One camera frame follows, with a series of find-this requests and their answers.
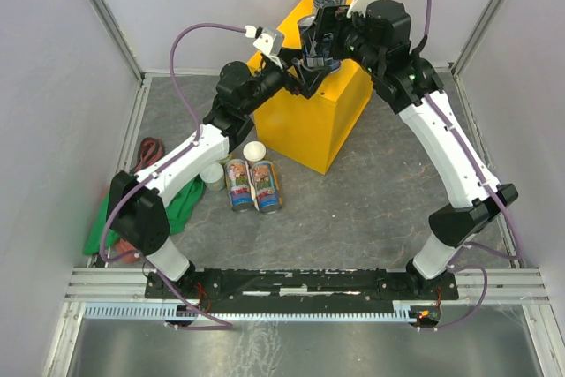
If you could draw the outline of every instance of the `concrete floor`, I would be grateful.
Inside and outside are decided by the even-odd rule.
[[[442,73],[452,107],[467,131],[450,73]],[[217,77],[180,79],[203,117],[211,108]],[[153,77],[139,131],[160,138],[168,151],[194,130],[169,78]],[[249,140],[255,139],[253,132]],[[236,151],[241,155],[241,147]],[[430,234],[427,217],[447,202],[440,177],[416,137],[388,105],[374,96],[322,176],[268,151],[275,163],[284,208],[271,215],[235,213],[227,192],[206,192],[185,232],[173,236],[197,267],[403,268]],[[498,223],[476,240],[504,250]],[[508,267],[504,260],[468,251],[460,263]]]

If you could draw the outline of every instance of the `white cup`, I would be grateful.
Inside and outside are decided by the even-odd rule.
[[[250,141],[244,147],[244,158],[253,165],[265,158],[267,149],[260,141]]]

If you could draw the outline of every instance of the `gray floor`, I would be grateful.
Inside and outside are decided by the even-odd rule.
[[[452,320],[465,308],[444,306]],[[535,377],[543,375],[520,306],[483,307],[459,328],[247,321],[175,332],[160,322],[84,320],[69,376]]]
[[[464,129],[462,106],[451,74],[441,75]],[[217,77],[180,79],[186,97],[203,117],[215,96]],[[169,78],[153,78],[138,143],[163,139],[171,150],[194,130]],[[241,148],[236,155],[241,157]],[[174,243],[197,267],[403,268],[430,234],[427,217],[447,203],[439,175],[416,137],[377,96],[322,176],[269,151],[282,187],[277,214],[234,213],[228,194],[206,192]],[[504,249],[493,223],[477,240]],[[461,264],[508,267],[482,252]]]

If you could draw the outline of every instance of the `metal can lid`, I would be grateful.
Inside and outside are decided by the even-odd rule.
[[[298,20],[298,27],[299,28],[308,28],[314,22],[316,18],[315,15],[306,15],[305,17]]]

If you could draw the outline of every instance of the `aluminum frame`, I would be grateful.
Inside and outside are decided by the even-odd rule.
[[[565,375],[565,345],[555,321],[546,288],[537,268],[488,269],[489,290],[486,305],[521,305],[528,322],[539,363],[545,376]],[[89,305],[128,305],[130,310],[147,309],[148,305],[162,305],[170,309],[180,305],[175,299],[145,299],[147,279],[140,268],[75,268],[64,298],[64,310],[57,325],[56,337],[51,347],[45,376],[61,376],[68,373],[72,353],[76,346],[80,324]],[[483,276],[478,270],[468,270],[456,275],[460,299],[444,301],[446,305],[473,305],[482,291]],[[431,305],[430,301],[396,301],[396,309],[406,306]],[[380,321],[383,317],[359,317],[328,314],[324,317],[298,317],[297,320]],[[145,319],[129,313],[128,319]],[[246,320],[285,320],[287,317],[248,314]],[[396,322],[407,322],[391,316]]]
[[[114,19],[114,15],[112,14],[109,7],[106,5],[104,0],[89,0],[91,5],[94,7],[96,14],[100,17],[104,28],[108,31],[108,34],[112,41],[116,44],[117,48],[122,55],[122,58],[125,60],[128,68],[130,69],[133,76],[138,80],[141,81],[143,79],[143,71],[139,67],[135,56],[130,51],[130,48],[125,41],[124,35],[119,29],[116,20]]]
[[[461,75],[461,73],[467,67],[473,54],[475,53],[475,50],[477,50],[478,45],[483,40],[486,30],[488,29],[488,27],[490,27],[494,17],[496,16],[496,13],[501,8],[503,3],[504,0],[488,1],[485,9],[481,13],[477,21],[477,24],[471,31],[469,39],[467,39],[467,42],[464,44],[461,55],[459,55],[451,69],[454,76]]]

